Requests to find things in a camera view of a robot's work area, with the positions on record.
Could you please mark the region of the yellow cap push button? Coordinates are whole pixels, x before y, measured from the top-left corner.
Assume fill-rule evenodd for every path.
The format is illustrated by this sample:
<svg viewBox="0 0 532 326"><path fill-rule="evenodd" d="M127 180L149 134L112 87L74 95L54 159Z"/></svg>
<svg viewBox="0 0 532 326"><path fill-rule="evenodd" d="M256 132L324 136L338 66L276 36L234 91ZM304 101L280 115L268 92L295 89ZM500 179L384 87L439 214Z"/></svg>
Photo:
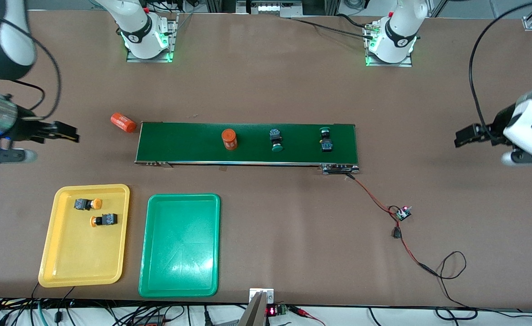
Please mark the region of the yellow cap push button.
<svg viewBox="0 0 532 326"><path fill-rule="evenodd" d="M95 199L84 199L84 198L78 198L74 202L74 208L78 210L87 210L90 211L91 209L101 209L103 205L103 201L100 198Z"/></svg>
<svg viewBox="0 0 532 326"><path fill-rule="evenodd" d="M118 223L118 216L115 213L105 213L101 216L93 216L90 219L90 225L97 227L99 225L115 225Z"/></svg>

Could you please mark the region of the green belt conveyor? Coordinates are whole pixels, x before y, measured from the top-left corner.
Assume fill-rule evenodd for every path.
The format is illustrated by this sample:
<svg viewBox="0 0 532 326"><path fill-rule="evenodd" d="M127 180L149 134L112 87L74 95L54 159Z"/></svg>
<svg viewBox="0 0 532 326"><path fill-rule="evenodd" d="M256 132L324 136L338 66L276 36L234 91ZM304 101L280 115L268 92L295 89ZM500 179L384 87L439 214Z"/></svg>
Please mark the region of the green belt conveyor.
<svg viewBox="0 0 532 326"><path fill-rule="evenodd" d="M332 152L322 153L320 128L330 128ZM238 146L227 150L225 129L237 134ZM271 150L269 131L282 134L283 150ZM353 124L218 124L144 122L135 163L141 165L222 165L318 167L324 175L359 173Z"/></svg>

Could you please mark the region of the yellow plastic tray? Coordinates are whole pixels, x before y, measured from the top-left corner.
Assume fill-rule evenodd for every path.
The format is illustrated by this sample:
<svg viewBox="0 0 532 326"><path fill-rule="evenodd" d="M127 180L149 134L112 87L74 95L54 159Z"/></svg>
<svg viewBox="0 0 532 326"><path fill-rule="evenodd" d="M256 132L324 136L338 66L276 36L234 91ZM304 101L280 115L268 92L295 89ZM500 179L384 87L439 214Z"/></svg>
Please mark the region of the yellow plastic tray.
<svg viewBox="0 0 532 326"><path fill-rule="evenodd" d="M78 210L78 198L103 201ZM125 184L67 186L57 191L43 248L38 282L45 288L106 285L123 273L130 189ZM90 219L115 213L118 223L92 227Z"/></svg>

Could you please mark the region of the green plastic tray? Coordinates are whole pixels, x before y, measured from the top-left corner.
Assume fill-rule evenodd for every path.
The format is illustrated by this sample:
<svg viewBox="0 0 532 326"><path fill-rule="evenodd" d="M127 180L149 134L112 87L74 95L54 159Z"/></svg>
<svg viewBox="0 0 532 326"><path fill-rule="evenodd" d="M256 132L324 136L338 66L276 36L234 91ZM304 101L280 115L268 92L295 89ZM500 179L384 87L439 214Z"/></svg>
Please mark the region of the green plastic tray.
<svg viewBox="0 0 532 326"><path fill-rule="evenodd" d="M219 282L221 199L215 193L156 194L147 205L138 293L210 297Z"/></svg>

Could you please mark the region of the grey equipment with white label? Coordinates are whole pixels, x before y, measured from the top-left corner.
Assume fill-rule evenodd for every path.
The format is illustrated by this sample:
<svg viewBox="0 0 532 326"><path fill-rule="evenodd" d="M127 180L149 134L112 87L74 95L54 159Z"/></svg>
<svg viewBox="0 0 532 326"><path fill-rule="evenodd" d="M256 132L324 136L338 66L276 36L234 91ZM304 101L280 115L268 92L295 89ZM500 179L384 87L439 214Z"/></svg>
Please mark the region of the grey equipment with white label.
<svg viewBox="0 0 532 326"><path fill-rule="evenodd" d="M237 0L235 13L299 17L303 16L304 11L301 0Z"/></svg>

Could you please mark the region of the red clip lead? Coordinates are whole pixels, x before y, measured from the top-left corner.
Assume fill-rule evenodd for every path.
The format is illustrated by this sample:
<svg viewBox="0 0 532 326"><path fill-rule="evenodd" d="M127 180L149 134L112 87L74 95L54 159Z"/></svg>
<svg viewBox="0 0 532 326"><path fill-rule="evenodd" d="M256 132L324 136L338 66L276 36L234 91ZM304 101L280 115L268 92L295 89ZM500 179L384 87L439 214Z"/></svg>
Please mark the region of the red clip lead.
<svg viewBox="0 0 532 326"><path fill-rule="evenodd" d="M314 320L314 321L319 322L320 324L322 324L322 326L326 326L326 324L322 320L312 316L312 314L308 313L304 309L301 309L301 308L299 308L297 306L294 306L294 305L286 305L286 307L287 307L287 310L289 310L293 314L298 315L299 317L303 317L303 318L306 318L306 319Z"/></svg>

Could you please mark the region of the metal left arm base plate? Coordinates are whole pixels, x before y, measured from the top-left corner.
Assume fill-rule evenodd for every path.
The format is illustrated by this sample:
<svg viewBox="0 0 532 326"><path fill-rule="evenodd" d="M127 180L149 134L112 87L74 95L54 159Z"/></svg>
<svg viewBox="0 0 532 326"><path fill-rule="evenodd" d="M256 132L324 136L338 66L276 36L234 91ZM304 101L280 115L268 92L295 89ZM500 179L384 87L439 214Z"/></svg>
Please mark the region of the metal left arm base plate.
<svg viewBox="0 0 532 326"><path fill-rule="evenodd" d="M390 28L388 17L366 24L362 31L369 37L365 40L366 66L412 66L411 52L416 35L398 35Z"/></svg>

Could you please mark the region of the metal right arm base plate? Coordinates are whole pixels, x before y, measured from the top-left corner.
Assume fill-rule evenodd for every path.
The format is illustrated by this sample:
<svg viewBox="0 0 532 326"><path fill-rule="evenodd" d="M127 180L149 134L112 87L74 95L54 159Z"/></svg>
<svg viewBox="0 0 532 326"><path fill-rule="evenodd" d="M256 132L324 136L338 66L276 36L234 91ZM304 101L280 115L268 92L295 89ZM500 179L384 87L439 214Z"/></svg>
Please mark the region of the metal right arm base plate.
<svg viewBox="0 0 532 326"><path fill-rule="evenodd" d="M124 42L127 48L126 62L173 62L180 15L175 16L174 19L168 19L150 12L148 16L152 18L152 31L147 36L153 37L156 41L145 43L160 50L152 58L139 58L130 51L128 43Z"/></svg>

